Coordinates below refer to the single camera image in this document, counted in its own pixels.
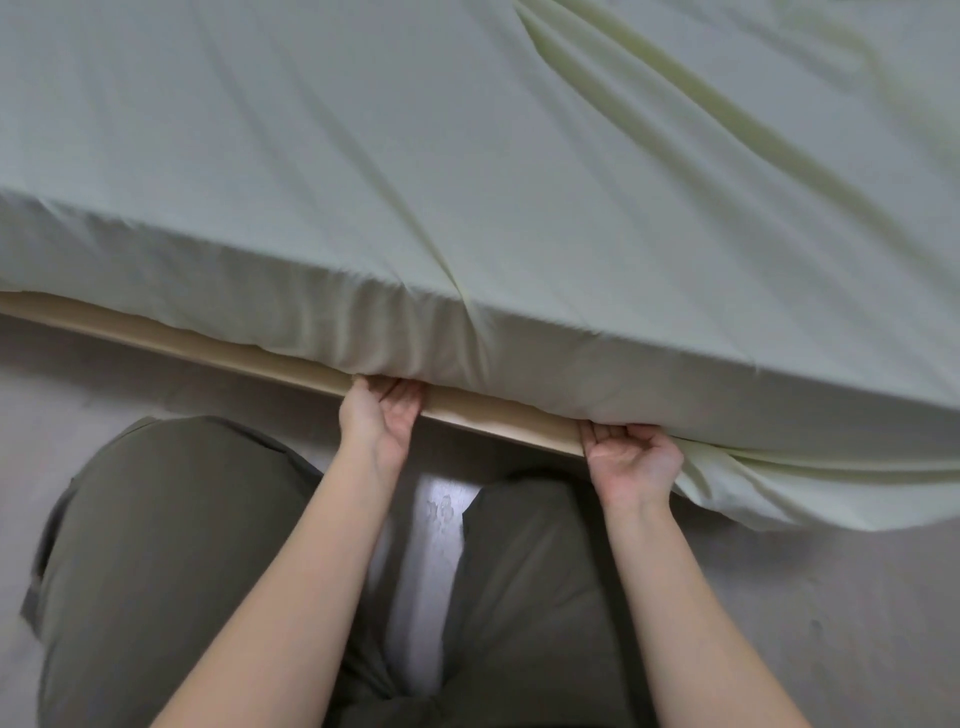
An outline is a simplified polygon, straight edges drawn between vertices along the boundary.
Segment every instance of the mattress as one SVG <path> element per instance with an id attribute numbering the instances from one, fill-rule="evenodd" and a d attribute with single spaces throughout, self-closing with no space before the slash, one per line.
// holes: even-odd
<path id="1" fill-rule="evenodd" d="M 0 288 L 960 515 L 960 6 L 0 0 Z"/>

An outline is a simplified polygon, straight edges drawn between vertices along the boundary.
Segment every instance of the floor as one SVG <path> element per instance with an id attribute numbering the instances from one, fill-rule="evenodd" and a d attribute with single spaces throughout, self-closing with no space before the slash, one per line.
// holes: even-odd
<path id="1" fill-rule="evenodd" d="M 35 724 L 41 652 L 16 612 L 39 530 L 70 476 L 147 415 L 214 413 L 323 469 L 336 400 L 0 316 L 0 725 Z M 414 693 L 440 675 L 440 631 L 478 489 L 579 463 L 422 423 L 367 594 Z M 896 533 L 755 533 L 677 501 L 710 583 L 814 725 L 960 725 L 960 522 Z"/>

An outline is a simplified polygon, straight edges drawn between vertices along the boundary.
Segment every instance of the forearm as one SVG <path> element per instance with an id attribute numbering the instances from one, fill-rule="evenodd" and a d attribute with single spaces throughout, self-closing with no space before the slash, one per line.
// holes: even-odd
<path id="1" fill-rule="evenodd" d="M 607 522 L 661 724 L 806 726 L 717 601 L 669 506 Z"/>
<path id="2" fill-rule="evenodd" d="M 390 505 L 393 484 L 380 478 L 369 451 L 341 447 L 286 544 L 156 727 L 320 724 Z"/>

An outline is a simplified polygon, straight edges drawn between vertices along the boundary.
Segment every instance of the olive green pants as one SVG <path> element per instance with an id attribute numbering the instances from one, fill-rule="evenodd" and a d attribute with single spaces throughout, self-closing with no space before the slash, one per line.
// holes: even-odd
<path id="1" fill-rule="evenodd" d="M 143 420 L 97 452 L 51 514 L 24 602 L 46 650 L 41 728 L 148 726 L 321 477 L 215 418 Z M 652 724 L 592 489 L 536 475 L 485 488 L 464 536 L 441 692 L 401 696 L 358 620 L 327 723 Z"/>

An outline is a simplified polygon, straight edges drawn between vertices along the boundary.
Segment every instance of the wooden bed frame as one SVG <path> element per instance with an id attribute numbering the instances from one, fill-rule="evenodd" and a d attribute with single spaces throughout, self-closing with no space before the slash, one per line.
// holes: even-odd
<path id="1" fill-rule="evenodd" d="M 0 313 L 336 397 L 342 397 L 350 386 L 349 375 L 314 361 L 230 344 L 59 296 L 0 293 Z M 523 445 L 583 456 L 572 420 L 527 404 L 434 386 L 423 416 Z"/>

